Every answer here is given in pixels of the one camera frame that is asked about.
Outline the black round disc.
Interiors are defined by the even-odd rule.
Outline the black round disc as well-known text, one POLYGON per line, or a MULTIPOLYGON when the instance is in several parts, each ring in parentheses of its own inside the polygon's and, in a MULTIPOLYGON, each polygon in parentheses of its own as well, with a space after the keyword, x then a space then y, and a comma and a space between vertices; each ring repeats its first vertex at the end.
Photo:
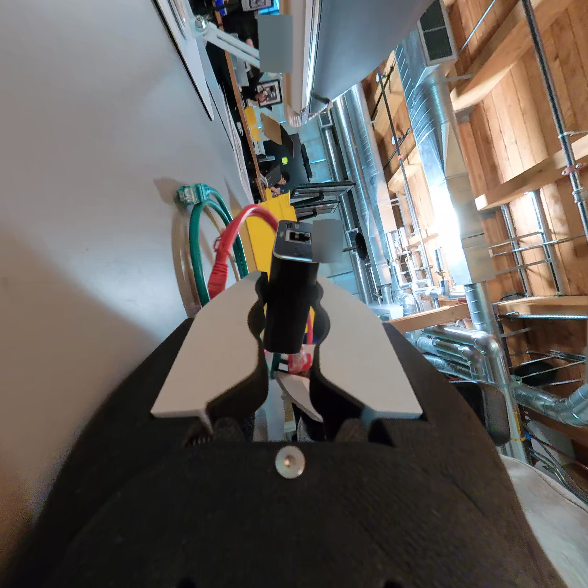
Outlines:
POLYGON ((368 257, 368 249, 363 234, 356 232, 354 244, 344 248, 342 252, 355 252, 361 261, 365 261, 368 257))

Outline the black and wood panel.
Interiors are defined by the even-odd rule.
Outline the black and wood panel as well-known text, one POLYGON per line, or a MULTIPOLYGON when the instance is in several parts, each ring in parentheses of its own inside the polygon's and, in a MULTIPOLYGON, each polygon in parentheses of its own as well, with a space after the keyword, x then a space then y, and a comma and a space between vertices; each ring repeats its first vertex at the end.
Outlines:
POLYGON ((283 126, 270 116, 261 113, 262 129, 265 136, 277 145, 283 146, 291 155, 294 154, 294 142, 283 126))

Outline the black computer monitor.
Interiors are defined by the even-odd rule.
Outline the black computer monitor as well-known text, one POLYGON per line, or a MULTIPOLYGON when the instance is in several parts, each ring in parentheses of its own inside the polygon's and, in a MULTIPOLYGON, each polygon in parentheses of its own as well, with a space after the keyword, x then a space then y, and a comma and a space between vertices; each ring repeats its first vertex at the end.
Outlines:
POLYGON ((310 173, 307 172, 303 157, 303 145, 298 134, 289 135, 281 129, 281 144, 274 143, 273 155, 282 172, 289 175, 289 187, 308 183, 310 173))

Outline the black network adapter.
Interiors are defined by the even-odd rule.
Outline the black network adapter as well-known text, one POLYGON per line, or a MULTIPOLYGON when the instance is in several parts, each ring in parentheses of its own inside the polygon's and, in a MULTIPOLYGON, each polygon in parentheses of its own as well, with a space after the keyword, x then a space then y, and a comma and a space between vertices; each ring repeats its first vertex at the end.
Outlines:
POLYGON ((278 223, 264 298, 268 352, 295 355, 302 347, 319 270, 312 259, 312 229, 307 223, 278 223))

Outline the black tilted monitor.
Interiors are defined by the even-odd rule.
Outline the black tilted monitor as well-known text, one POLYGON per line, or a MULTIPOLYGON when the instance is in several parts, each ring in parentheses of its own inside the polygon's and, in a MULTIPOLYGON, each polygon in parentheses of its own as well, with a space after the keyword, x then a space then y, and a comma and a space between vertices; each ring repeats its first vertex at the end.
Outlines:
POLYGON ((296 185, 290 192, 291 201, 304 199, 339 199, 350 192, 356 183, 349 180, 335 182, 302 183, 296 185))
POLYGON ((306 219, 314 218, 320 215, 328 215, 337 211, 340 204, 338 199, 329 199, 321 201, 313 201, 310 199, 305 201, 297 201, 292 206, 295 209, 296 218, 299 222, 306 219))

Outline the silver ventilation pipes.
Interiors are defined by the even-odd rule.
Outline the silver ventilation pipes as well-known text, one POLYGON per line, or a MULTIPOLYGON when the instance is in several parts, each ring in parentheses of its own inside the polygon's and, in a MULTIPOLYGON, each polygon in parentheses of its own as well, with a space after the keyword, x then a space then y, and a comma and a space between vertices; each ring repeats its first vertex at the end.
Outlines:
POLYGON ((504 447, 511 457, 528 462, 518 406, 523 405, 551 420, 587 427, 587 387, 580 387, 565 398, 542 392, 532 386, 514 383, 495 318, 486 282, 465 285, 470 318, 422 329, 432 337, 470 350, 474 364, 473 380, 480 386, 498 390, 496 401, 486 400, 486 424, 495 445, 504 447))

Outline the long work table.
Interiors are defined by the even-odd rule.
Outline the long work table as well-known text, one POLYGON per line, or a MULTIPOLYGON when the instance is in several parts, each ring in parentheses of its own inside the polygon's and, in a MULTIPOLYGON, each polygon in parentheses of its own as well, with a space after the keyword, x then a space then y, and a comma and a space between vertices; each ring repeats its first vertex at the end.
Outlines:
POLYGON ((239 86, 237 84, 237 79, 235 75, 235 71, 233 69, 233 63, 231 59, 231 54, 228 51, 224 51, 225 60, 229 70, 229 77, 231 80, 232 91, 236 100, 236 106, 239 112, 239 123, 242 129, 242 136, 243 140, 245 141, 246 147, 244 147, 243 152, 245 155, 245 162, 246 162, 246 169, 249 174, 249 179, 254 180, 255 189, 254 189, 254 202, 265 202, 268 197, 266 194, 266 187, 263 183, 263 177, 258 165, 258 159, 256 153, 254 151, 254 142, 252 140, 251 132, 249 129, 249 125, 247 124, 246 119, 246 112, 244 107, 244 102, 242 100, 239 86))

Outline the small marker board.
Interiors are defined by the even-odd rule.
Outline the small marker board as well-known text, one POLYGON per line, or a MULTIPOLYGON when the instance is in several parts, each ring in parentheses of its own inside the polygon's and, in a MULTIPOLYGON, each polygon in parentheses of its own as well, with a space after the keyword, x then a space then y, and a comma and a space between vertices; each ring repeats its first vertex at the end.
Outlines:
POLYGON ((261 81, 256 87, 259 107, 272 109, 274 105, 283 103, 282 85, 280 79, 268 79, 261 81))

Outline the wooden beam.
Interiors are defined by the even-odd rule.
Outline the wooden beam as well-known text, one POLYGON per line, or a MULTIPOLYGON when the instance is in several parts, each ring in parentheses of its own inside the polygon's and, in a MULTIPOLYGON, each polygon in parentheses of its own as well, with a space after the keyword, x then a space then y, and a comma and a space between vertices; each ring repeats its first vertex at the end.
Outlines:
POLYGON ((442 306, 430 311, 415 313, 408 316, 384 321, 392 325, 399 333, 405 334, 422 330, 436 325, 445 325, 455 321, 470 318, 469 307, 466 303, 442 306))

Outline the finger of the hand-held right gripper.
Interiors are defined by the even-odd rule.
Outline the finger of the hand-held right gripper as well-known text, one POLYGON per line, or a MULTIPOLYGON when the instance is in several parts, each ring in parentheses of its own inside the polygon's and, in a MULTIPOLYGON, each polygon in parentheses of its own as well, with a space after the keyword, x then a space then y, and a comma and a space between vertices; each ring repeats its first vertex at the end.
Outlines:
POLYGON ((286 398, 315 422, 323 422, 310 399, 310 380, 300 375, 276 372, 276 382, 286 398))

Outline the silver ceiling duct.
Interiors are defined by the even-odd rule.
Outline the silver ceiling duct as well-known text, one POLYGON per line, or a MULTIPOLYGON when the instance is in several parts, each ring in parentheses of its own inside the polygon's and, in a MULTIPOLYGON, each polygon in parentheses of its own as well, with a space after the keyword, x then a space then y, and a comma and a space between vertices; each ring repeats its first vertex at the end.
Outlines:
POLYGON ((380 303, 390 301, 388 248, 378 207, 380 173, 376 165, 373 132, 361 84, 334 100, 332 109, 337 139, 349 180, 355 183, 353 202, 359 230, 367 245, 367 256, 380 303))

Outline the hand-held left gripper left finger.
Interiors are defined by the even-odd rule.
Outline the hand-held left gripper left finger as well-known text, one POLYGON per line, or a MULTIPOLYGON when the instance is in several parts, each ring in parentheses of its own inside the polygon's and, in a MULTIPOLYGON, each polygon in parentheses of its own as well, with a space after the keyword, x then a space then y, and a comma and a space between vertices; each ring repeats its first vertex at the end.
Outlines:
POLYGON ((247 418, 265 402, 269 375, 264 272, 218 294, 195 316, 151 408, 157 418, 247 418))

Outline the white air vent grille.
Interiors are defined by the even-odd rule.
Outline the white air vent grille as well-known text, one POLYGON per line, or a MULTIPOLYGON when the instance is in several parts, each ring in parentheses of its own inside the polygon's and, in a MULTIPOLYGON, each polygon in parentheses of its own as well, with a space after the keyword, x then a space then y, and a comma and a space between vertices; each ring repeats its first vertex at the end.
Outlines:
POLYGON ((443 1, 433 1, 417 24, 427 66, 455 61, 458 58, 452 28, 443 1))

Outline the large yellow plastic bin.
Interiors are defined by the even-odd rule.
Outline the large yellow plastic bin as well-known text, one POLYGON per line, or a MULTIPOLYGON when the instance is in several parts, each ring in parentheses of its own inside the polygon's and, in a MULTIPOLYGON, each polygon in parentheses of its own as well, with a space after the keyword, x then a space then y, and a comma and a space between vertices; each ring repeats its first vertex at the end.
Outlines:
MULTIPOLYGON (((282 195, 266 202, 261 203, 261 207, 270 212, 278 222, 280 220, 289 220, 298 223, 296 213, 293 206, 290 204, 288 196, 282 195)), ((266 323, 266 304, 265 295, 268 287, 270 261, 272 256, 272 249, 275 243, 277 229, 271 228, 271 226, 259 217, 249 216, 246 221, 246 231, 249 235, 250 247, 246 250, 246 254, 251 252, 251 256, 247 256, 247 261, 254 261, 254 265, 258 271, 262 273, 261 278, 256 284, 256 293, 259 295, 260 304, 263 305, 265 311, 265 323, 266 323)), ((318 292, 317 281, 316 281, 316 293, 313 296, 311 306, 315 300, 318 292)))

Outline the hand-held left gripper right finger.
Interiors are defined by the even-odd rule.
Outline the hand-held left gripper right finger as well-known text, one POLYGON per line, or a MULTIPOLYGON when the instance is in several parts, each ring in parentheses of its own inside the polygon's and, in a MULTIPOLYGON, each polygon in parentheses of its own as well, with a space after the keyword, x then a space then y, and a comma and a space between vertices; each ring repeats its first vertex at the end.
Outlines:
POLYGON ((359 409, 361 418, 419 418, 423 409, 375 313, 323 276, 315 314, 318 385, 359 409))

